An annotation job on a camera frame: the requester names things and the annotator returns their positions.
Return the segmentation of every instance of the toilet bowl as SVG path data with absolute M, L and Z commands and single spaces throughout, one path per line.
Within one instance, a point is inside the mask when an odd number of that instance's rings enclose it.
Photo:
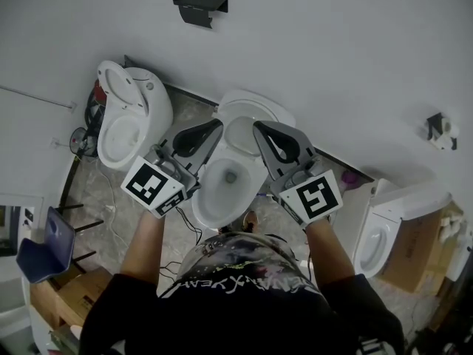
M 450 200 L 449 193 L 436 183 L 400 189 L 380 179 L 344 193 L 344 206 L 333 222 L 333 231 L 355 273 L 373 277 L 383 268 L 402 220 L 434 212 Z
M 98 157 L 111 169 L 128 171 L 172 125 L 171 102 L 160 79 L 141 68 L 103 61 L 98 80 L 107 95 Z
M 295 126 L 282 106 L 251 92 L 227 93 L 213 114 L 223 122 L 223 135 L 205 167 L 192 209 L 201 224 L 218 229 L 237 219 L 268 177 L 253 136 L 253 122 L 276 121 Z

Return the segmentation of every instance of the shoe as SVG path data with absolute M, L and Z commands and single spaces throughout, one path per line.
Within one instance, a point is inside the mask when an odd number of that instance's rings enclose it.
M 229 225 L 223 226 L 222 228 L 219 228 L 218 230 L 219 234 L 229 233 L 230 231 L 231 231 L 231 228 Z
M 243 218 L 242 230 L 245 233 L 256 233 L 258 232 L 258 216 L 252 210 L 250 210 Z

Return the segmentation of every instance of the chair leg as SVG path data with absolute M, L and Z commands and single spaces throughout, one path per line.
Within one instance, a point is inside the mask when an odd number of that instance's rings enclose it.
M 88 254 L 81 255 L 80 257 L 75 257 L 74 259 L 72 259 L 72 261 L 73 261 L 74 263 L 80 262 L 81 260 L 84 260 L 84 259 L 86 259 L 86 258 L 88 258 L 88 257 L 91 257 L 92 255 L 95 255 L 95 254 L 97 254 L 96 251 L 91 251 L 91 252 L 88 253 Z
M 76 209 L 76 208 L 82 208 L 83 206 L 84 206 L 83 204 L 68 205 L 68 206 L 59 206 L 58 208 L 56 208 L 56 210 L 57 210 L 59 213 L 62 213 L 62 212 L 65 211 L 65 210 Z
M 76 258 L 72 259 L 72 260 L 71 260 L 71 263 L 79 270 L 79 272 L 81 272 L 82 274 L 86 274 L 87 271 L 81 267 L 81 265 L 79 264 L 79 262 L 80 262 L 81 260 L 84 260 L 84 259 L 88 258 L 88 257 L 91 257 L 91 256 L 94 255 L 94 254 L 97 254 L 97 252 L 96 252 L 96 251 L 91 251 L 91 252 L 88 253 L 88 254 L 85 254 L 85 255 L 82 255 L 82 256 L 80 256 L 80 257 L 76 257 Z
M 97 222 L 94 222 L 94 223 L 90 223 L 89 225 L 81 226 L 80 228 L 74 229 L 74 231 L 75 231 L 76 233 L 78 233 L 78 232 L 80 232 L 80 231 L 84 231 L 84 230 L 93 228 L 94 226 L 98 226 L 98 225 L 100 225 L 101 223 L 103 223 L 103 220 L 100 220 L 100 221 L 97 221 Z

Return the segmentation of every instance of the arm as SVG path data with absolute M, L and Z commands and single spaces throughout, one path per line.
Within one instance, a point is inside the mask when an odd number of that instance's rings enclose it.
M 319 287 L 355 276 L 350 258 L 341 247 L 327 220 L 311 223 L 306 228 L 312 257 L 313 273 Z
M 92 306 L 81 333 L 80 355 L 98 355 L 146 322 L 157 302 L 164 218 L 146 211 L 116 274 Z
M 163 234 L 164 217 L 156 218 L 152 213 L 145 211 L 126 252 L 120 273 L 157 285 Z
M 386 341 L 402 354 L 404 336 L 399 320 L 364 275 L 355 276 L 350 258 L 328 221 L 311 223 L 306 233 L 316 282 L 330 307 L 358 336 Z

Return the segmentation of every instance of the wall-mounted shelf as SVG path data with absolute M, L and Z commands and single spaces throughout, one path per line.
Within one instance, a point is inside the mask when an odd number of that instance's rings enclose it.
M 179 6 L 184 22 L 210 29 L 212 17 L 208 17 L 209 12 L 216 10 L 228 12 L 228 0 L 173 0 L 173 2 L 174 5 Z

